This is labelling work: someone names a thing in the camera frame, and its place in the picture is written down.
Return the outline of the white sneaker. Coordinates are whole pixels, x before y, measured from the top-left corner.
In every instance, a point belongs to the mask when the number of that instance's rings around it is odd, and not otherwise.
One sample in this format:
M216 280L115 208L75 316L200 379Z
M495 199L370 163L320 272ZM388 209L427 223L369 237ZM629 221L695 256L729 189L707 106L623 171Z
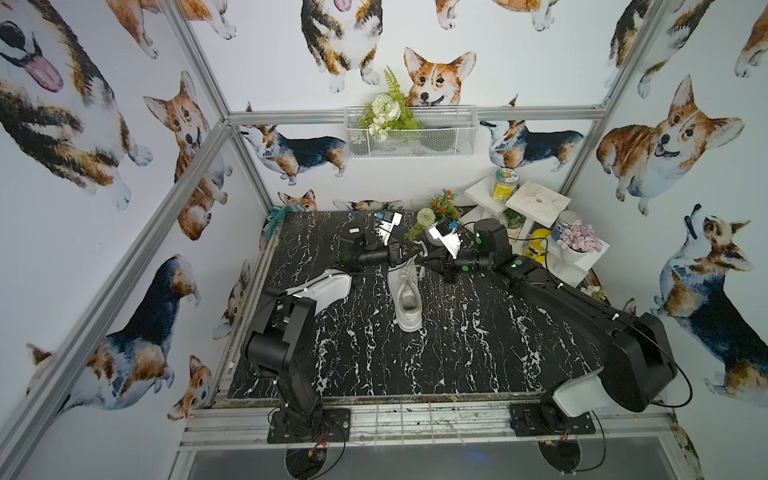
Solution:
M422 327L423 304L418 286L419 274L414 258L390 268L387 282L399 327L412 333Z

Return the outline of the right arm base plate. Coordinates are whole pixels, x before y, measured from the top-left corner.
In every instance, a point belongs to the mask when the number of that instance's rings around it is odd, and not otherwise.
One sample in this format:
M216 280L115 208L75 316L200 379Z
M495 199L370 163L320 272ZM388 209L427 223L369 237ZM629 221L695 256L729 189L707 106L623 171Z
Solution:
M508 410L510 427L518 437L596 433L589 413L569 417L550 403L511 403Z

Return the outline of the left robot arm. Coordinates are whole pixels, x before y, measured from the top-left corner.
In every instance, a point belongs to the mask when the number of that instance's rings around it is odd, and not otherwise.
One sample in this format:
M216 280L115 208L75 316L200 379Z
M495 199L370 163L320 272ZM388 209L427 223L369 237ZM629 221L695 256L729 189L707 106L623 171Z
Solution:
M258 377L272 382L280 400L275 419L286 435L310 438L326 424L307 360L316 316L345 299L364 268L404 263L404 249L398 241L370 245L363 231L350 229L341 235L332 268L298 286L268 288L262 293L245 331L241 358Z

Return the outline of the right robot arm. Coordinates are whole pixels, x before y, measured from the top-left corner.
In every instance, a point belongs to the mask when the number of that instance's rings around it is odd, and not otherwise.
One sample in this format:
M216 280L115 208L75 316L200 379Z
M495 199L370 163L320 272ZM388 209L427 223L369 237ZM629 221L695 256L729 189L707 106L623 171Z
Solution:
M440 246L419 259L420 265L447 282L460 272L486 271L503 290L580 329L599 348L600 368L547 392L551 411L576 418L616 405L641 413L658 405L659 395L684 373L656 316L634 316L607 306L562 282L535 260L514 253L499 221L475 222L474 242L468 248L462 247L455 222L438 222L428 233Z

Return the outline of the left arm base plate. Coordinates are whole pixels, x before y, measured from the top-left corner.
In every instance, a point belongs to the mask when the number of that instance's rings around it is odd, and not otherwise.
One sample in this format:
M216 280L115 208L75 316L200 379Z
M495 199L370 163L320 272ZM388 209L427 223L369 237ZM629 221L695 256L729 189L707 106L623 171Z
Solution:
M267 443L345 443L350 436L351 415L347 408L321 407L309 416L282 408L269 420Z

